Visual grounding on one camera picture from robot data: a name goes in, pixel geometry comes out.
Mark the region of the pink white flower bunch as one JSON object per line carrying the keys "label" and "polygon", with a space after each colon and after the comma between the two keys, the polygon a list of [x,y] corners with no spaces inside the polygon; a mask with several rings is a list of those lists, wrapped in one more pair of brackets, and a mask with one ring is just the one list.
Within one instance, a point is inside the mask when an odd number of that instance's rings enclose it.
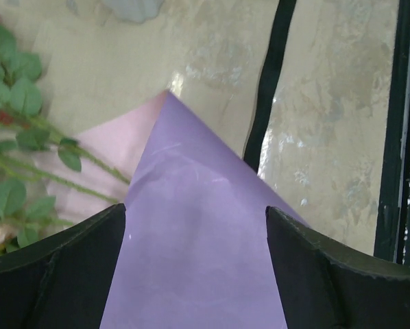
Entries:
{"label": "pink white flower bunch", "polygon": [[0,256],[41,240],[51,227],[73,225],[58,216],[56,197],[45,195],[30,201],[29,183],[50,180],[109,204],[117,202],[50,170],[39,169],[14,153],[55,153],[65,167],[76,173],[82,172],[82,162],[88,160],[118,181],[130,181],[44,118],[43,98],[36,85],[42,74],[40,56],[20,51],[14,34],[0,21],[0,128],[13,132],[11,137],[0,140]]}

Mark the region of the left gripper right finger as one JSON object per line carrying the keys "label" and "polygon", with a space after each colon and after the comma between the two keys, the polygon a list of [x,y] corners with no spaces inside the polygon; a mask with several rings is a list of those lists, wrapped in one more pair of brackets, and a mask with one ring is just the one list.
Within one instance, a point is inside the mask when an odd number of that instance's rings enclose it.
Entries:
{"label": "left gripper right finger", "polygon": [[410,328],[410,267],[369,256],[275,208],[267,244],[288,328]]}

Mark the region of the black gold-lettered ribbon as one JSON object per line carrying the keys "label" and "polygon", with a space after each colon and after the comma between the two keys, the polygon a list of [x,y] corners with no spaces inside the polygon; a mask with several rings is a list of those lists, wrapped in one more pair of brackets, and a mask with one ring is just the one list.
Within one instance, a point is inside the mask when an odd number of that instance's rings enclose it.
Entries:
{"label": "black gold-lettered ribbon", "polygon": [[243,154],[243,161],[254,171],[258,171],[260,166],[263,139],[269,124],[296,3],[296,0],[279,1],[272,24],[267,53],[258,83],[254,120]]}

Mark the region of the purple wrapping paper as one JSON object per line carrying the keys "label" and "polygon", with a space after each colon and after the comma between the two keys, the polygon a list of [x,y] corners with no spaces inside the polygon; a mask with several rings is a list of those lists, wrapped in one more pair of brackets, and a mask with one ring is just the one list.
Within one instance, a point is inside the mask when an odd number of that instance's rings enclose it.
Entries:
{"label": "purple wrapping paper", "polygon": [[72,307],[43,328],[285,328],[266,209],[288,206],[175,95],[78,134],[132,174],[129,186],[85,163],[79,183],[126,207],[105,311]]}

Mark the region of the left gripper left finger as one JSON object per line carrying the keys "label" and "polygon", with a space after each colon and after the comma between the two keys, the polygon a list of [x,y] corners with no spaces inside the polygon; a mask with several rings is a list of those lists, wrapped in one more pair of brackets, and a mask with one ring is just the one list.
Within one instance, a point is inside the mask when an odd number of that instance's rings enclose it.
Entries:
{"label": "left gripper left finger", "polygon": [[125,231],[125,206],[0,256],[0,329],[98,328]]}

